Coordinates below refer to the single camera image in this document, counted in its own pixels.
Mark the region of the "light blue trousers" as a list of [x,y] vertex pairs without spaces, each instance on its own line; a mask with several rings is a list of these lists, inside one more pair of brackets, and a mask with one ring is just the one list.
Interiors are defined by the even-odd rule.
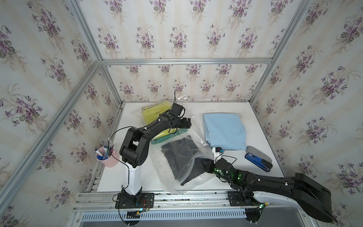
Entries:
[[212,148],[245,150],[247,132],[236,113],[206,113],[203,115],[206,141]]

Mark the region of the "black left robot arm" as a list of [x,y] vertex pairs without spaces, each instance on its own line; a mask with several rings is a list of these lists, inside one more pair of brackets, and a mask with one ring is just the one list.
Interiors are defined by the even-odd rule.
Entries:
[[162,113],[155,121],[144,127],[128,129],[120,148],[122,162],[129,168],[128,185],[122,189],[125,197],[140,200],[141,166],[147,159],[150,142],[167,129],[189,129],[191,126],[190,118]]

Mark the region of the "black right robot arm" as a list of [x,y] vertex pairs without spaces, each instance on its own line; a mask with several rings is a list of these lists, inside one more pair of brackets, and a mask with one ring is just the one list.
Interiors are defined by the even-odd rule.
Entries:
[[293,177],[261,176],[239,170],[220,159],[201,161],[204,171],[214,174],[232,190],[227,193],[230,206],[247,206],[246,219],[256,223],[268,205],[290,206],[304,211],[310,217],[325,223],[336,219],[332,214],[331,192],[305,174]]

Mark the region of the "clear plastic vacuum bag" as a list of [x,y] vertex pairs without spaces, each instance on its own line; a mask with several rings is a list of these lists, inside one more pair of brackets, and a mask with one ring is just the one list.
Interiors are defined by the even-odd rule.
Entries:
[[183,194],[214,178],[205,170],[214,156],[202,129],[202,115],[192,104],[184,106],[192,126],[151,141],[147,160],[141,167],[144,191]]

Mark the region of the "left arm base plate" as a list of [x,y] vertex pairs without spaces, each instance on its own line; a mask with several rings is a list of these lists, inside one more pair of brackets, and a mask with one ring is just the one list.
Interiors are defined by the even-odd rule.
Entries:
[[135,196],[118,193],[115,197],[115,209],[136,209],[154,207],[154,193],[140,193]]

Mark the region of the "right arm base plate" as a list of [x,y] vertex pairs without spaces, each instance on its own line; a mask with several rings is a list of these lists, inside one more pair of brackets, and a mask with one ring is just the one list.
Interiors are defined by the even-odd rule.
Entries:
[[257,206],[259,204],[253,198],[246,198],[243,193],[238,191],[228,191],[227,197],[231,207]]

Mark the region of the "dark grey trousers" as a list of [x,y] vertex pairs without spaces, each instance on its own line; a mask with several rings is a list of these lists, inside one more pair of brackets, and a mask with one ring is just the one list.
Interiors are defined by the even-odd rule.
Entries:
[[201,159],[212,159],[211,153],[202,152],[190,135],[162,145],[161,152],[181,186],[205,173]]

